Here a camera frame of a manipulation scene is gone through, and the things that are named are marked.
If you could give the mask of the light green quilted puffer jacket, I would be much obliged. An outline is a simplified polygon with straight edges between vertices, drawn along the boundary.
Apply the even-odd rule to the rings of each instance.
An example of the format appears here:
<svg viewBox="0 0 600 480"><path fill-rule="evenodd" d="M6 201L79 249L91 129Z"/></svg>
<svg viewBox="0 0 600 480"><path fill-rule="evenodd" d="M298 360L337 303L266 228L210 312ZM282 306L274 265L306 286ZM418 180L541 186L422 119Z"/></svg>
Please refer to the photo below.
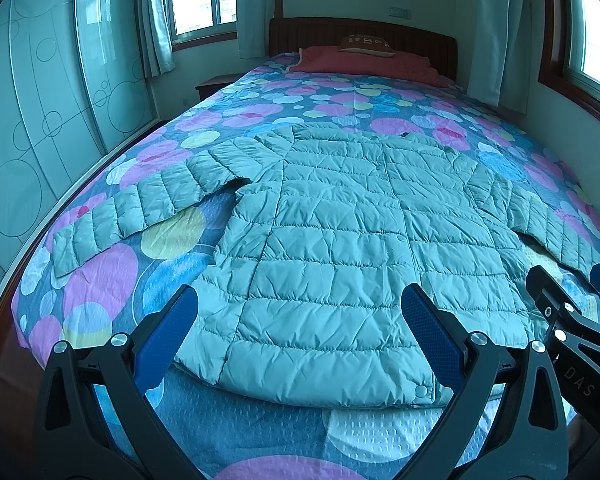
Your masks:
<svg viewBox="0 0 600 480"><path fill-rule="evenodd" d="M400 308L419 285L466 330L522 348L545 330L527 294L532 238L572 272L600 253L539 196L422 134L286 125L143 178L55 235L58 275L230 182L236 204L196 277L176 359L206 384L317 408L441 406L451 390Z"/></svg>

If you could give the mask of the colourful circle pattern bedspread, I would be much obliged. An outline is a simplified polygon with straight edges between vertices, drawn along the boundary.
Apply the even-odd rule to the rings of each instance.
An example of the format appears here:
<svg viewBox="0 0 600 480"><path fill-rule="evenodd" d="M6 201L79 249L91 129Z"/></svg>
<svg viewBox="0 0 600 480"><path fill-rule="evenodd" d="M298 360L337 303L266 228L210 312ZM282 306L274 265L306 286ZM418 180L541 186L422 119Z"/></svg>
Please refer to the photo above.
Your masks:
<svg viewBox="0 0 600 480"><path fill-rule="evenodd" d="M76 196L54 229L216 144L279 125L329 122L354 133L430 136L535 193L600 253L600 215L570 168L457 86L296 73L297 60L272 58L129 148ZM132 330L212 263L234 205L226 188L62 277L53 269L53 234L46 233L12 298L19 343L45 362L58 340L91 347ZM248 399L204 384L182 363L147 397L210 479L388 479L439 417L435 408L331 410Z"/></svg>

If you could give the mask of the pale right curtain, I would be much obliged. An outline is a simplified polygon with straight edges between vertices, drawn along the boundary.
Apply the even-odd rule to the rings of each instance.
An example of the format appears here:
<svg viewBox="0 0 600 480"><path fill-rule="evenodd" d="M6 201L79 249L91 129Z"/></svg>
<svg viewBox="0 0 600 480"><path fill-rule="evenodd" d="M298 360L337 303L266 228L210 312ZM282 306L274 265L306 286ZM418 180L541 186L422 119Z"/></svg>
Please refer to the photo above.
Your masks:
<svg viewBox="0 0 600 480"><path fill-rule="evenodd" d="M468 96L517 114L527 111L530 29L528 0L478 0Z"/></svg>

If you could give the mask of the right window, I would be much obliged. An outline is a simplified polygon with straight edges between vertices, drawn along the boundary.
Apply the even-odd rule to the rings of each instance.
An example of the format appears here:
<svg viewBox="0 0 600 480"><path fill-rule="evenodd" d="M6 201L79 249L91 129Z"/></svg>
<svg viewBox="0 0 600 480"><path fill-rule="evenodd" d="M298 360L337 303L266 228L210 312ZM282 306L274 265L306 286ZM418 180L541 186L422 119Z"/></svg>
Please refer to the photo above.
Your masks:
<svg viewBox="0 0 600 480"><path fill-rule="evenodd" d="M544 0L539 82L600 122L600 0Z"/></svg>

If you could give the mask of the window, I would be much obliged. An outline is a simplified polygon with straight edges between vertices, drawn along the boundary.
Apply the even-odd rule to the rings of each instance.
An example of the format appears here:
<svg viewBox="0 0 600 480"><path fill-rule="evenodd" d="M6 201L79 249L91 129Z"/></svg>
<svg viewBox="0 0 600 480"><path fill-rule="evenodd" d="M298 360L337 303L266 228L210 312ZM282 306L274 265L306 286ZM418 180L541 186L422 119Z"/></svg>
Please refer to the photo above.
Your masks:
<svg viewBox="0 0 600 480"><path fill-rule="evenodd" d="M544 0L539 82L600 122L600 0Z"/></svg>
<svg viewBox="0 0 600 480"><path fill-rule="evenodd" d="M175 50L236 38L236 0L166 0L166 12Z"/></svg>

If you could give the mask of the small brown embroidered cushion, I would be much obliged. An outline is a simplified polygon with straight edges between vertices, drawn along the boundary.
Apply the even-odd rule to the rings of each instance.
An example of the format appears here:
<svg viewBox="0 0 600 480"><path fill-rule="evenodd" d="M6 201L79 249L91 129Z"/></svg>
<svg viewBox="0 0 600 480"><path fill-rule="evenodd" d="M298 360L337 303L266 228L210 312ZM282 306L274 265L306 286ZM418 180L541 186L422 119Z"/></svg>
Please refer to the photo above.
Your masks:
<svg viewBox="0 0 600 480"><path fill-rule="evenodd" d="M340 41L338 51L373 55L380 58L392 58L396 54L396 51L384 38L363 34L344 37Z"/></svg>

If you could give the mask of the red pillow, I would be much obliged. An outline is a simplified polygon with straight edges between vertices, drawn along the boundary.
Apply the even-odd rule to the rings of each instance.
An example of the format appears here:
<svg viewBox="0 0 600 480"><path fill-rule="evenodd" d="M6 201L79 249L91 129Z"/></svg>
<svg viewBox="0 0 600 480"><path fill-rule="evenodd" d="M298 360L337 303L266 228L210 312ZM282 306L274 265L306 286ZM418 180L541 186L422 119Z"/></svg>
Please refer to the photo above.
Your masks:
<svg viewBox="0 0 600 480"><path fill-rule="evenodd" d="M377 56L365 53L340 51L337 47L309 47L299 51L299 62L289 66L288 72L348 74L377 76L421 82L443 87L445 78L433 68L428 58L407 52L393 56Z"/></svg>

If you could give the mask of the glass door wardrobe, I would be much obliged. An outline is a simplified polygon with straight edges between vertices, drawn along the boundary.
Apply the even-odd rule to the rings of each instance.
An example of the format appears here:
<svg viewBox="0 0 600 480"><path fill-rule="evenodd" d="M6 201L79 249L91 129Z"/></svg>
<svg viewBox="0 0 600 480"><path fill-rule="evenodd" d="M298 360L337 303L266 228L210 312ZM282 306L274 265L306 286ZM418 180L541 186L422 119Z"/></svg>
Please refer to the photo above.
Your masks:
<svg viewBox="0 0 600 480"><path fill-rule="evenodd" d="M135 7L0 3L0 285L61 197L156 119Z"/></svg>

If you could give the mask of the dark wooden nightstand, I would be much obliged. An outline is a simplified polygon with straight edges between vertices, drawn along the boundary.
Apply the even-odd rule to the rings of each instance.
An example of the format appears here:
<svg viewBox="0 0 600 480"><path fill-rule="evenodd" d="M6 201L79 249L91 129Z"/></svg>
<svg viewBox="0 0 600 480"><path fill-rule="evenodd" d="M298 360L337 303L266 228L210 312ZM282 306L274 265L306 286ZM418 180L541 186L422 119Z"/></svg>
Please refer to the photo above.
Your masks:
<svg viewBox="0 0 600 480"><path fill-rule="evenodd" d="M229 86L230 84L234 84L234 82L238 81L240 78L242 78L242 74L228 74L215 76L211 79L201 82L196 87L199 99L201 101L208 99L209 96L213 96L221 89Z"/></svg>

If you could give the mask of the pale left window curtain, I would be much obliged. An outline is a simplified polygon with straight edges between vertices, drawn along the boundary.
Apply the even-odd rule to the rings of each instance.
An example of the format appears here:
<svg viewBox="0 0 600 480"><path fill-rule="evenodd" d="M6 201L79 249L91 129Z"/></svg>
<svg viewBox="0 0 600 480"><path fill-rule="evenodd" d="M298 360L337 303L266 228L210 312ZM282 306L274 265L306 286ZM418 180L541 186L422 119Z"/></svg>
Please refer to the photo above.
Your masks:
<svg viewBox="0 0 600 480"><path fill-rule="evenodd" d="M135 0L135 9L145 77L169 73L175 63L166 0Z"/></svg>

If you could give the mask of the left window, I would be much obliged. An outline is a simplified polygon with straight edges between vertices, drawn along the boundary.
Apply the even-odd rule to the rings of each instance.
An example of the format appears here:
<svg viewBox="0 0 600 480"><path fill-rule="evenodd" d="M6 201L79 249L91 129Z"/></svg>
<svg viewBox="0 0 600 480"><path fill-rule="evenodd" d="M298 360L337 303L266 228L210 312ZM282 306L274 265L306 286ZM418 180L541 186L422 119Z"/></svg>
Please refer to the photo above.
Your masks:
<svg viewBox="0 0 600 480"><path fill-rule="evenodd" d="M166 12L175 50L236 38L236 0L166 0Z"/></svg>

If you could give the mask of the white wall socket plate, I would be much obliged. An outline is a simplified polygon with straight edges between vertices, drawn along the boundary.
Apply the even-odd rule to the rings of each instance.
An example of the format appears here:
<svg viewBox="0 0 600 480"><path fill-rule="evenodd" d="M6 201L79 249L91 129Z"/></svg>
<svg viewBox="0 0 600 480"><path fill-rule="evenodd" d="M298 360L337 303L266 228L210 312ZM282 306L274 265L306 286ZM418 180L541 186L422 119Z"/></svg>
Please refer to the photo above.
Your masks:
<svg viewBox="0 0 600 480"><path fill-rule="evenodd" d="M400 8L400 6L390 6L389 16L390 18L408 21L412 18L412 12L408 9Z"/></svg>

